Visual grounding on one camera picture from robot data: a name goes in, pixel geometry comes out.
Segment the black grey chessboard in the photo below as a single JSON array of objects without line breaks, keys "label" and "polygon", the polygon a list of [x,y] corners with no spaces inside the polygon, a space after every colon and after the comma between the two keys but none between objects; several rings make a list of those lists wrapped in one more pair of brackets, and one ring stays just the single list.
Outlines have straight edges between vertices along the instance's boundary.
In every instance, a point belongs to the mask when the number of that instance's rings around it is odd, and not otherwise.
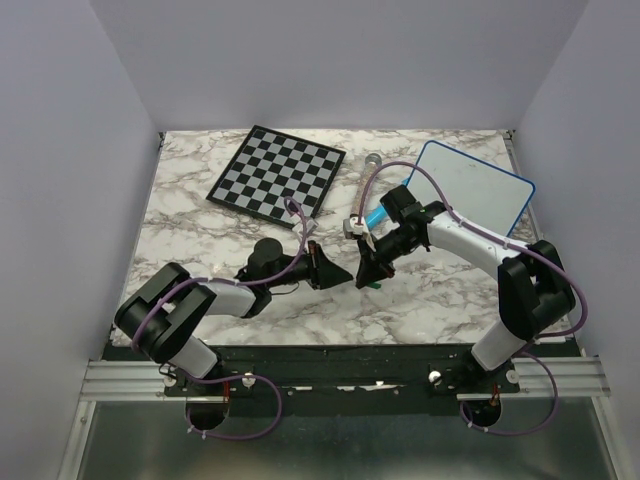
[{"label": "black grey chessboard", "polygon": [[235,212],[293,227],[284,199],[315,218],[346,153],[294,135],[254,126],[206,199]]}]

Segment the blue framed whiteboard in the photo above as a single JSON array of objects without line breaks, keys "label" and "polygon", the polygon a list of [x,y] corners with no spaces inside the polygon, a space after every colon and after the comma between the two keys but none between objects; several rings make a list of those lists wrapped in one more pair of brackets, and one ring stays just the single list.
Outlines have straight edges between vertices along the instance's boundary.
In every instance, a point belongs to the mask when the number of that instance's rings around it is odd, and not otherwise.
[{"label": "blue framed whiteboard", "polygon": [[458,214],[507,236],[536,187],[513,172],[435,140],[427,142],[416,165],[429,173]]}]

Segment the glitter tube silver cap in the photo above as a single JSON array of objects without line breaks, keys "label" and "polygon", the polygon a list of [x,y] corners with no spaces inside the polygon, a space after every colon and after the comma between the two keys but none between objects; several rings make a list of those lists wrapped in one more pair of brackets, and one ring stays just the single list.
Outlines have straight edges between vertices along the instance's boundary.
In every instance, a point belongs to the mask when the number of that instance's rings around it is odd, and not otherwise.
[{"label": "glitter tube silver cap", "polygon": [[362,198],[366,189],[367,182],[374,171],[382,164],[382,158],[378,153],[370,153],[364,159],[364,168],[360,175],[360,181],[351,205],[351,217],[357,217],[362,205]]}]

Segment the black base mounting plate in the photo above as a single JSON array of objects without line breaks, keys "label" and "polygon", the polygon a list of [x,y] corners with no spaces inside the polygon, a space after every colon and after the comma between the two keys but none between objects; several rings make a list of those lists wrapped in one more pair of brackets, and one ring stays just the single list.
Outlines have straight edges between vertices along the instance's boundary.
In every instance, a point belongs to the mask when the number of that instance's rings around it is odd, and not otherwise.
[{"label": "black base mounting plate", "polygon": [[172,368],[160,398],[184,404],[199,423],[223,418],[454,415],[468,394],[495,402],[519,390],[512,363],[462,379],[462,345],[219,347],[221,385],[202,385]]}]

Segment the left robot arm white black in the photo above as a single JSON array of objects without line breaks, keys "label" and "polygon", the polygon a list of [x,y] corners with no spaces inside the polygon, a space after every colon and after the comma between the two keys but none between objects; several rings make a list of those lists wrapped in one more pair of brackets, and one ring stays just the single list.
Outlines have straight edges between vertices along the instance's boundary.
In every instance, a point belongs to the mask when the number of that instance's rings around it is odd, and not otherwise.
[{"label": "left robot arm white black", "polygon": [[204,317],[252,318],[271,302],[274,287],[305,282],[324,290],[352,279],[313,240],[290,256],[278,240],[263,238],[232,280],[200,281],[179,264],[166,264],[120,306],[114,323],[135,349],[184,371],[197,393],[209,395],[220,387],[222,372],[218,354],[194,335]]}]

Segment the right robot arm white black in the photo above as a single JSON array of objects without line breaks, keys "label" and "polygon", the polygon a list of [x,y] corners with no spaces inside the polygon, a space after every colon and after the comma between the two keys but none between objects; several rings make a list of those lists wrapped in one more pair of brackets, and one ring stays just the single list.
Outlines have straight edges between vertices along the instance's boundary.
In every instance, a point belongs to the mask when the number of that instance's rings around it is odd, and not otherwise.
[{"label": "right robot arm white black", "polygon": [[381,204],[398,227],[377,240],[358,241],[357,288],[393,277],[393,262],[420,246],[453,253],[497,282],[499,320],[471,347],[459,370],[467,389],[480,392],[493,384],[496,369],[575,307],[552,244],[494,242],[488,230],[462,226],[442,202],[421,205],[403,185],[385,194]]}]

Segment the blue toy microphone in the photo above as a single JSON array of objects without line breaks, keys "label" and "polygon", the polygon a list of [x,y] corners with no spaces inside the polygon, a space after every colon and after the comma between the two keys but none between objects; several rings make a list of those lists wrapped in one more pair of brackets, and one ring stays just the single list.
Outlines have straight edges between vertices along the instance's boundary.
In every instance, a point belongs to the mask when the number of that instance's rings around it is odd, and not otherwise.
[{"label": "blue toy microphone", "polygon": [[383,220],[388,217],[388,213],[382,204],[379,204],[374,210],[372,210],[365,218],[366,225],[369,230],[374,229],[380,225]]}]

